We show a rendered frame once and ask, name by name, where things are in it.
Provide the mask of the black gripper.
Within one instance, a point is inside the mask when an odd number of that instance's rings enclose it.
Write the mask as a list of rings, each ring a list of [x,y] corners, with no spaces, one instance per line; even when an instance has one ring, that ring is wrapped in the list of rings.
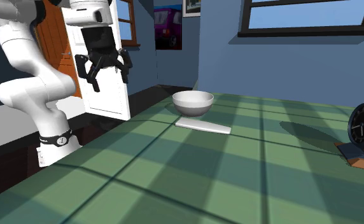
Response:
[[[97,73],[104,67],[115,66],[120,70],[123,83],[128,83],[129,69],[133,67],[128,51],[121,48],[116,50],[115,39],[111,27],[82,28],[81,33],[88,55],[75,55],[78,76],[86,79],[95,92],[100,92],[96,80]],[[90,70],[85,64],[91,61]]]

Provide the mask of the white door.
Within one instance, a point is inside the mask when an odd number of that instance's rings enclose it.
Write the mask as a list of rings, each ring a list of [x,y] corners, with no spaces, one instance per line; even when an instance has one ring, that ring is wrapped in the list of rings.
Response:
[[[115,0],[66,0],[62,15],[77,72],[75,55],[88,55],[81,33],[82,28],[111,27],[116,50],[122,48]],[[90,70],[91,61],[85,64]],[[95,92],[86,79],[78,77],[86,112],[116,118],[130,119],[127,84],[123,83],[120,70],[115,66],[102,68],[96,76],[100,92]]]

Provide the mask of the brown framed window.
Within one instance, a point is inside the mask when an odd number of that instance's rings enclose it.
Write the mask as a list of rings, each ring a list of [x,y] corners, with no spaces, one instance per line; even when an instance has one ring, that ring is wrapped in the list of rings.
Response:
[[[140,46],[137,42],[133,0],[115,0],[122,46]]]

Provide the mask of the orange wooden door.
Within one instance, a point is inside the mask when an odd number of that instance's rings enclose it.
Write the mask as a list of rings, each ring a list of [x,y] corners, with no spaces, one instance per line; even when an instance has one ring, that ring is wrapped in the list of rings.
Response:
[[[58,71],[72,77],[76,84],[75,97],[81,98],[78,76],[61,9],[43,0],[45,19],[35,28],[36,37],[45,59]]]

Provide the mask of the white bowl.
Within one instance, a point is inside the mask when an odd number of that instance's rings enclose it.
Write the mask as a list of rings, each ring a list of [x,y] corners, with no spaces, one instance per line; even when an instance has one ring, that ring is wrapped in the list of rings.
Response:
[[[213,101],[213,94],[198,90],[185,90],[172,95],[176,110],[187,117],[204,115],[211,109]]]

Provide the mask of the white remote control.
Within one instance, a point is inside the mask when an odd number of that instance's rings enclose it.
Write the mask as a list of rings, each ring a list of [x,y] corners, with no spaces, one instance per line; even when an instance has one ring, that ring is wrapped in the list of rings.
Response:
[[[191,118],[180,118],[176,123],[175,126],[192,129],[192,130],[199,130],[204,132],[212,132],[212,133],[219,133],[219,134],[230,134],[231,128],[219,125],[211,122],[205,122],[201,120],[194,120]]]

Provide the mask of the black framed window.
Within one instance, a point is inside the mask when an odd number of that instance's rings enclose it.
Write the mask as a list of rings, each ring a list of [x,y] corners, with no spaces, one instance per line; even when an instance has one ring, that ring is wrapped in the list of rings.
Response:
[[[237,36],[364,36],[364,0],[244,0]]]

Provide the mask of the purple wall poster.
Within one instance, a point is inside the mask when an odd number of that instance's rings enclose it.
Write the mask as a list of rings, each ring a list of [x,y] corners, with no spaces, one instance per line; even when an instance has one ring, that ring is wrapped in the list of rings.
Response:
[[[182,50],[182,5],[154,7],[155,48]]]

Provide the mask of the white framed wall picture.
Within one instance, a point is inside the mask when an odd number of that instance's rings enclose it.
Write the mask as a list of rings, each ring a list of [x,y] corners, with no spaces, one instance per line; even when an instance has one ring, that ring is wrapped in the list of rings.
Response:
[[[201,0],[183,0],[183,17],[199,17]]]

